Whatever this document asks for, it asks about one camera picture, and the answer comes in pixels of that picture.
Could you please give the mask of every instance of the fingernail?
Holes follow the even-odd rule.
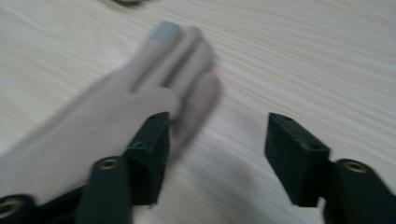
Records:
[[[150,38],[168,42],[178,34],[179,29],[180,26],[177,24],[170,21],[164,21],[157,27],[154,33],[152,33]]]

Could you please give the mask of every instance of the wood grain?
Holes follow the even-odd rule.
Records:
[[[125,63],[160,21],[195,25],[218,58],[217,110],[136,223],[321,223],[263,157],[269,112],[374,167],[396,192],[396,3],[368,0],[4,0],[0,153]]]

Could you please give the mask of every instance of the metal screw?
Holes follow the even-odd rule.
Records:
[[[118,165],[119,165],[119,161],[114,160],[114,159],[109,159],[109,160],[102,161],[99,164],[99,168],[102,170],[110,170]]]
[[[357,172],[357,173],[366,173],[367,172],[367,168],[364,165],[354,162],[354,161],[346,161],[346,162],[344,162],[344,165],[347,169]]]

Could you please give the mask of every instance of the hand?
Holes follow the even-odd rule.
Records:
[[[163,111],[174,159],[219,96],[213,58],[198,28],[162,23],[132,61],[0,158],[0,197],[27,193],[44,203],[82,185],[95,161],[120,155],[145,119]]]

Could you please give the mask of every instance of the black clamp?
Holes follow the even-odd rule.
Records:
[[[150,116],[122,156],[92,166],[86,186],[40,206],[32,196],[0,199],[0,224],[129,224],[132,205],[158,201],[169,154],[169,114]]]
[[[394,224],[396,197],[368,165],[329,161],[330,149],[291,118],[270,114],[265,156],[293,204],[317,207],[327,224]]]

